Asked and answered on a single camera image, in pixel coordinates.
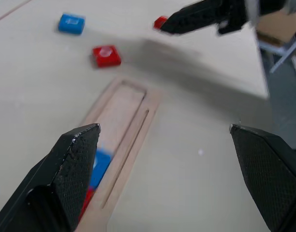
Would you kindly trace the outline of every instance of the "wooden slot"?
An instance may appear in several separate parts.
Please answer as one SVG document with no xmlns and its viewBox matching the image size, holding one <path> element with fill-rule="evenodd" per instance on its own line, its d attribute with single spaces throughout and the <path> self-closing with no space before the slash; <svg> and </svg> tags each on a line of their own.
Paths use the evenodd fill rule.
<svg viewBox="0 0 296 232">
<path fill-rule="evenodd" d="M 93 105 L 83 125 L 99 123 L 98 147 L 113 159 L 76 231 L 106 231 L 107 222 L 128 180 L 155 112 L 159 92 L 131 80 L 114 80 Z"/>
</svg>

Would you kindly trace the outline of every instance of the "floor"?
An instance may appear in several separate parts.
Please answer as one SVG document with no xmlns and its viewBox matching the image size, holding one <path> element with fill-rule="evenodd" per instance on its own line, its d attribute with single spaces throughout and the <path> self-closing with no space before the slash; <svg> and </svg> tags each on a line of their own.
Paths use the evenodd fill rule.
<svg viewBox="0 0 296 232">
<path fill-rule="evenodd" d="M 274 74 L 262 54 L 273 112 L 273 132 L 296 149 L 296 72 L 291 61 L 285 62 Z"/>
</svg>

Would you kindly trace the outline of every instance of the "table surface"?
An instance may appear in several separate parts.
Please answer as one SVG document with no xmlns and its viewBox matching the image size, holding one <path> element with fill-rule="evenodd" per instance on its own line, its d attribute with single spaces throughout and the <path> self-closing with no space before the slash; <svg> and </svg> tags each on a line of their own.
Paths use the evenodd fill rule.
<svg viewBox="0 0 296 232">
<path fill-rule="evenodd" d="M 214 27 L 184 36 L 152 29 L 189 3 L 33 0 L 0 21 L 0 210 L 121 76 L 163 99 L 107 230 L 268 232 L 228 132 L 238 122 L 271 128 L 254 31 L 218 38 Z M 63 12 L 86 17 L 81 36 L 57 32 Z M 91 49 L 102 44 L 117 46 L 120 67 L 95 68 Z"/>
</svg>

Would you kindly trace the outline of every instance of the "blue block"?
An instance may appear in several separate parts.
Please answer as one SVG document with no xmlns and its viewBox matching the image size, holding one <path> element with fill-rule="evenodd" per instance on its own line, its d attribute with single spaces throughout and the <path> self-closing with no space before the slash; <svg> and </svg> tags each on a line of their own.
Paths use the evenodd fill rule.
<svg viewBox="0 0 296 232">
<path fill-rule="evenodd" d="M 85 26 L 85 18 L 63 14 L 59 22 L 59 31 L 80 35 Z"/>
<path fill-rule="evenodd" d="M 97 148 L 94 158 L 92 176 L 89 184 L 90 188 L 95 190 L 99 186 L 110 162 L 111 155 L 105 150 Z"/>
</svg>

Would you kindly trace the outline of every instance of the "red block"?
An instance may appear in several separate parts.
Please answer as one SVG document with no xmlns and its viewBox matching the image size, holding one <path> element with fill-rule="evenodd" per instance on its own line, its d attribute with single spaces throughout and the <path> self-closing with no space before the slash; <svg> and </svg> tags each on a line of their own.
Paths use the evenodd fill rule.
<svg viewBox="0 0 296 232">
<path fill-rule="evenodd" d="M 121 58 L 113 45 L 95 47 L 92 52 L 99 68 L 121 64 Z"/>
<path fill-rule="evenodd" d="M 85 211 L 86 211 L 86 209 L 87 209 L 93 195 L 94 195 L 94 190 L 92 188 L 89 188 L 89 190 L 86 193 L 86 198 L 85 198 L 85 201 L 84 201 L 84 205 L 82 206 L 82 209 L 81 209 L 81 212 L 80 212 L 80 215 L 79 215 L 79 221 L 82 218 L 83 214 L 85 213 Z"/>
<path fill-rule="evenodd" d="M 160 30 L 160 28 L 162 27 L 162 25 L 167 21 L 167 17 L 166 16 L 161 16 L 159 17 L 153 25 L 153 28 Z"/>
</svg>

